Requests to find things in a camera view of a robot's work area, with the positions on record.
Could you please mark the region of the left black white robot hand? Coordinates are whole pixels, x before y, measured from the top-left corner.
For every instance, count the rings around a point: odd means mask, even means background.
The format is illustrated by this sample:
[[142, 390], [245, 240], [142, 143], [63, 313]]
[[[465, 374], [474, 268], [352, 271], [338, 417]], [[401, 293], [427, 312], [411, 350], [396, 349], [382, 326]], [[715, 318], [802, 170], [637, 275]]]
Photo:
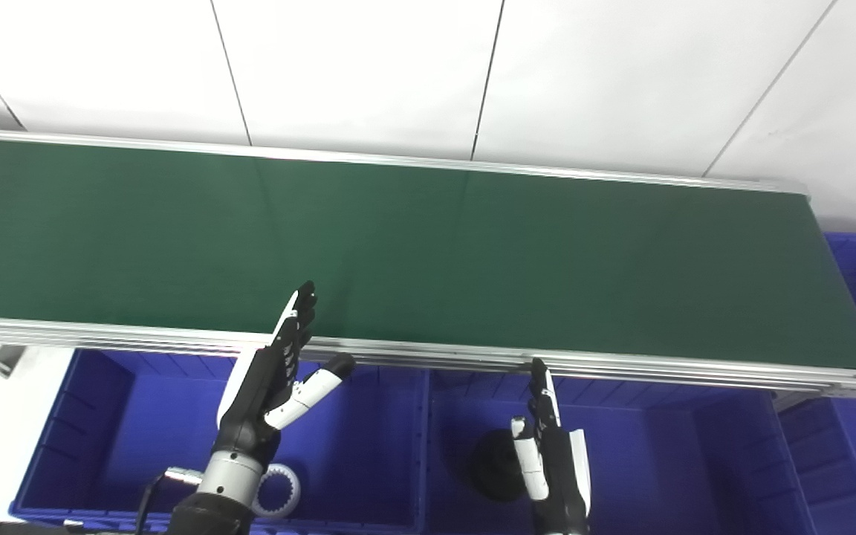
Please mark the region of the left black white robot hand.
[[305, 379], [296, 379], [300, 355], [312, 338], [309, 325], [316, 302], [314, 282], [308, 280], [290, 296], [271, 342], [237, 359], [218, 404], [212, 453], [245, 455], [267, 464], [282, 430], [350, 377], [356, 361], [340, 352]]

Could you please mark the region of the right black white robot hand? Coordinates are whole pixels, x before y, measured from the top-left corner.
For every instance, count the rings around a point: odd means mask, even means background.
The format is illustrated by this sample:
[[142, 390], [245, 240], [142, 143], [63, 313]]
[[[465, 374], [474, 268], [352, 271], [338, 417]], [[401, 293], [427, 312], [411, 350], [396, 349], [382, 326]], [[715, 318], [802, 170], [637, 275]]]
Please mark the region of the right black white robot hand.
[[585, 433], [564, 429], [551, 370], [534, 357], [528, 417], [510, 420], [510, 439], [521, 482], [532, 502], [536, 534], [588, 534], [590, 461]]

